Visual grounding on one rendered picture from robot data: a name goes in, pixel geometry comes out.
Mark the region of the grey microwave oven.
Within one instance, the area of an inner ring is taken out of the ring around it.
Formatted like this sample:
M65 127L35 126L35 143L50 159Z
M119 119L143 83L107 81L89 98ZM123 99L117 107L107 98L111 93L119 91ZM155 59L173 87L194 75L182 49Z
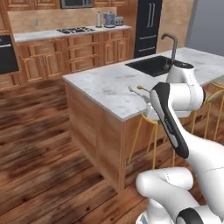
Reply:
M92 8L93 0L60 0L62 9Z

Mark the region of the wooden spoon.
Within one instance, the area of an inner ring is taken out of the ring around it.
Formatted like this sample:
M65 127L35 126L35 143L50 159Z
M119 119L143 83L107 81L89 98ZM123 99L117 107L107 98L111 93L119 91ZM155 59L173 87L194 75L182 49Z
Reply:
M142 87L142 86L137 86L136 88L139 89L139 90L144 90L144 91L146 91L146 92L148 92L148 93L151 92L150 90L148 90L147 88Z

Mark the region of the black hob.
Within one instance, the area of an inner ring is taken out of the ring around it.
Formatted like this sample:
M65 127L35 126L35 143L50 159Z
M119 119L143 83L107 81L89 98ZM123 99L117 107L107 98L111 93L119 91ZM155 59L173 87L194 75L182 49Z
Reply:
M64 34L75 34L75 33L81 33L81 32L94 32L95 29L87 28L87 27L75 27L70 29L59 29L57 32L62 32Z

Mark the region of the black wall oven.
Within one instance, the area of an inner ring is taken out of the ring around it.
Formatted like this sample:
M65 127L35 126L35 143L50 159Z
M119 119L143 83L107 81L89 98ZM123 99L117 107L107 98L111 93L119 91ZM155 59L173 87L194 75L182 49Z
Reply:
M10 35L0 35L0 75L17 72L18 62Z

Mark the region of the black fridge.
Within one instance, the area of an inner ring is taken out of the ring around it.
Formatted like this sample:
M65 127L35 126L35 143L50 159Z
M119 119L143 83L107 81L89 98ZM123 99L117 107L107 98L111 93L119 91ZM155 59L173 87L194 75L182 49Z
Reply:
M138 0L135 58L152 55L157 50L162 3L163 0Z

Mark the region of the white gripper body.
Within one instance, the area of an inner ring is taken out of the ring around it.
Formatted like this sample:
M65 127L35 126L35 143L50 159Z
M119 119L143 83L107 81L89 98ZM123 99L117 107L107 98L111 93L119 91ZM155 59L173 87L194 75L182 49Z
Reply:
M152 121L158 121L159 117L155 109L152 107L151 103L146 104L146 117Z

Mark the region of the dark grey tap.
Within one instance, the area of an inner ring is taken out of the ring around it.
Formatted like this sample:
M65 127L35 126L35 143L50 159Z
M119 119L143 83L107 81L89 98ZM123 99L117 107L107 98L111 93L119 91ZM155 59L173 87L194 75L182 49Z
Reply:
M174 64L174 61L175 61L176 51L177 51L177 47L178 47L178 39L170 33L164 33L162 35L161 39L165 39L166 37L173 40L173 47L172 47L172 52L171 52L171 63L169 64L166 61L165 65L164 65L164 70L169 70L172 67L172 65Z

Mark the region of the white paper towel roll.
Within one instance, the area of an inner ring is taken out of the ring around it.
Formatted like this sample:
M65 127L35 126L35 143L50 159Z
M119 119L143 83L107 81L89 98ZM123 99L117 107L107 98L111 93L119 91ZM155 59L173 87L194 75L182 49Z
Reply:
M96 27L102 27L102 14L99 11L96 13Z

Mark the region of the black sink basin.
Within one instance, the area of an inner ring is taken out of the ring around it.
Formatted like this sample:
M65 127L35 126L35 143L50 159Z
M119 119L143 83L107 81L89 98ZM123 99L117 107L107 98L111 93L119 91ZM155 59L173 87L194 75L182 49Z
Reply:
M165 56L156 56L127 64L127 67L136 69L139 72L148 74L151 77L158 77L167 74L175 61Z

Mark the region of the wooden wall cupboard run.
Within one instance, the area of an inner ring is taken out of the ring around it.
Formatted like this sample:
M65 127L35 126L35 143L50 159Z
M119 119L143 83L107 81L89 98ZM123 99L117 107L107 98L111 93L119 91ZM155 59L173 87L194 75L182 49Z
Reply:
M129 0L93 0L93 7L127 6ZM0 0L8 11L62 9L60 0Z

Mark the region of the blue grey coffee machine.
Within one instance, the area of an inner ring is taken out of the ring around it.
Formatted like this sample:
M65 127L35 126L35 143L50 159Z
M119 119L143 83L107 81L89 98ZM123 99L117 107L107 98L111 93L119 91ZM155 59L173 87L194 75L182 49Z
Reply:
M116 26L115 24L116 17L113 12L104 12L103 18L104 18L104 26L106 28L114 28Z

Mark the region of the wooden kitchen island cabinet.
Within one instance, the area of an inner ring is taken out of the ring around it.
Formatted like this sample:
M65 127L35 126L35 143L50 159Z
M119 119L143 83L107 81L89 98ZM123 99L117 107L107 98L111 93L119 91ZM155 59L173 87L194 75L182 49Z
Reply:
M152 168L153 144L146 154L152 125L143 120L130 164L128 159L140 116L122 121L66 83L72 141L116 192L121 193L136 175ZM172 160L172 149L162 129L157 131L156 168Z

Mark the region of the wooden base cupboard run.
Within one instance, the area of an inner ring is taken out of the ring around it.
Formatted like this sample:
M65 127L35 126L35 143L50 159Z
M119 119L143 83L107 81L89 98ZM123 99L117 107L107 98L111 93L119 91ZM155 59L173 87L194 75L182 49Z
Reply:
M20 42L16 52L21 70L0 75L0 90L128 60L130 28Z

